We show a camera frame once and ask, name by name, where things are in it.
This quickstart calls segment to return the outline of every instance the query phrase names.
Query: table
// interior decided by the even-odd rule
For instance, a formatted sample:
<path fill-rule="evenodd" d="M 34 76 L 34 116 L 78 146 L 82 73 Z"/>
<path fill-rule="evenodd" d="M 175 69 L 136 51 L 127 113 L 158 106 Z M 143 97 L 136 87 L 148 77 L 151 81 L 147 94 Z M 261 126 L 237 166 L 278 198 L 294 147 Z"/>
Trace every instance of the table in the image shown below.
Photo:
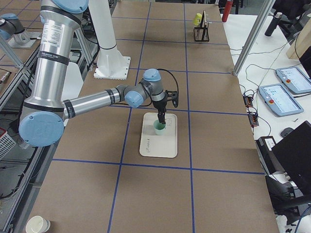
<path fill-rule="evenodd" d="M 193 40 L 206 10 L 210 43 Z M 166 68 L 179 82 L 178 155 L 139 154 L 143 115 L 152 108 L 111 106 L 69 121 L 30 217 L 49 232 L 278 232 L 218 7 L 118 2 L 118 49 L 131 56 L 126 81 L 90 72 L 81 96 L 135 85 L 144 70 Z M 165 89 L 173 80 L 161 73 Z"/>
<path fill-rule="evenodd" d="M 255 22 L 255 19 L 256 16 L 229 15 L 228 21 L 224 23 L 224 28 L 228 38 L 229 46 L 232 49 L 242 48 Z M 272 17 L 268 17 L 267 20 L 265 21 L 252 47 L 251 53 L 273 51 L 274 49 L 280 48 L 285 44 L 286 45 L 283 50 L 278 49 L 271 53 L 250 54 L 247 57 L 238 75 L 240 84 L 244 85 L 246 89 L 252 90 L 257 89 L 257 87 L 254 84 L 246 80 L 245 70 L 250 64 L 256 64 L 263 68 L 269 68 L 270 65 L 274 62 L 271 68 L 277 69 L 295 66 L 300 63 L 298 60 L 289 60 L 287 58 L 286 51 L 288 50 L 290 45 L 287 43 L 287 40 L 279 27 L 275 29 L 272 36 L 268 37 L 264 35 L 264 32 L 268 28 L 271 19 Z M 231 51 L 231 54 L 239 54 L 239 53 L 240 53 L 239 51 L 234 50 Z M 233 62 L 235 63 L 238 59 L 238 56 L 232 56 L 232 58 Z M 301 65 L 298 65 L 298 67 L 306 74 L 306 71 Z M 250 66 L 247 69 L 248 78 L 257 84 L 261 82 L 265 73 L 266 70 L 263 70 L 255 66 Z M 261 85 L 269 85 L 275 83 L 280 83 L 280 81 L 276 77 L 275 71 L 269 70 Z M 280 132 L 283 129 L 287 127 L 295 129 L 305 120 L 311 122 L 311 105 L 310 105 L 311 96 L 298 98 L 296 100 L 304 108 L 305 111 L 303 113 L 291 116 L 276 117 L 263 102 L 262 98 L 259 97 L 259 99 L 257 100 L 257 96 L 255 96 L 254 106 L 257 107 L 259 116 L 267 120 L 271 125 L 272 130 L 270 135 L 274 137 L 276 142 L 279 142 L 282 139 L 282 137 L 280 136 Z M 268 132 L 269 126 L 267 125 L 267 123 L 265 123 L 262 119 L 259 119 L 259 127 L 256 127 L 254 130 L 254 139 L 257 140 L 261 136 L 267 136 Z"/>

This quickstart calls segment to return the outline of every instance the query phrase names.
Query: black chair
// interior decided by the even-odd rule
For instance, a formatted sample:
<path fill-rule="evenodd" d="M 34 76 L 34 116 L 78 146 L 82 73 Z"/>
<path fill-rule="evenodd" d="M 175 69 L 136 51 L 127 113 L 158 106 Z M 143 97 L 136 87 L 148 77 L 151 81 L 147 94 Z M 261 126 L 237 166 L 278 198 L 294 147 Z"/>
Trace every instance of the black chair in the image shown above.
<path fill-rule="evenodd" d="M 279 26 L 287 33 L 285 36 L 288 37 L 291 32 L 288 30 L 291 26 L 293 26 L 293 20 L 296 17 L 299 17 L 299 20 L 301 19 L 303 13 L 306 11 L 305 5 L 310 4 L 311 0 L 276 0 L 276 2 L 273 5 L 273 9 L 275 9 L 275 14 L 277 12 L 283 13 L 288 20 L 281 20 L 279 22 Z"/>

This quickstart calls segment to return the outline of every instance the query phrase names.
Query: cup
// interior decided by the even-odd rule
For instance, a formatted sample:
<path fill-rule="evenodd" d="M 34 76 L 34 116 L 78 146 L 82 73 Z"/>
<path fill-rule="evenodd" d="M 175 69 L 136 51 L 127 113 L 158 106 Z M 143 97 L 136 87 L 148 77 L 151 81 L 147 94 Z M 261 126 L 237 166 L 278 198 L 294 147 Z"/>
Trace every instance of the cup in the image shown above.
<path fill-rule="evenodd" d="M 159 122 L 159 120 L 156 120 L 154 122 L 154 129 L 156 135 L 163 135 L 166 129 L 166 124 L 162 124 Z"/>
<path fill-rule="evenodd" d="M 26 233 L 44 233 L 50 228 L 50 221 L 41 216 L 32 217 L 26 224 Z"/>

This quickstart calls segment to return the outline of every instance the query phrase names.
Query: white tray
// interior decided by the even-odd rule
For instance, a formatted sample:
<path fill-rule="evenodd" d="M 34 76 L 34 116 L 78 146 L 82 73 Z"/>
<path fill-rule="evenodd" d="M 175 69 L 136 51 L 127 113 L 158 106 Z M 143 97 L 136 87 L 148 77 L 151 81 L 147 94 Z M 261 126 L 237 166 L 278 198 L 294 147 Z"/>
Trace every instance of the white tray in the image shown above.
<path fill-rule="evenodd" d="M 177 116 L 166 114 L 166 130 L 163 135 L 156 135 L 154 121 L 157 113 L 144 115 L 139 152 L 145 157 L 174 158 L 177 155 Z"/>

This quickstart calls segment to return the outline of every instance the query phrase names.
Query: yellow cup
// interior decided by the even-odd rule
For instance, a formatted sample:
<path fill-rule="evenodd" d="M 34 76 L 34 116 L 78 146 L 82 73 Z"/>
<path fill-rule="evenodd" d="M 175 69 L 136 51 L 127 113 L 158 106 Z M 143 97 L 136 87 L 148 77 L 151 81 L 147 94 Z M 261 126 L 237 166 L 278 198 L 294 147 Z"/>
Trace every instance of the yellow cup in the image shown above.
<path fill-rule="evenodd" d="M 198 26 L 201 22 L 202 14 L 196 13 L 194 20 L 192 21 L 195 26 Z"/>

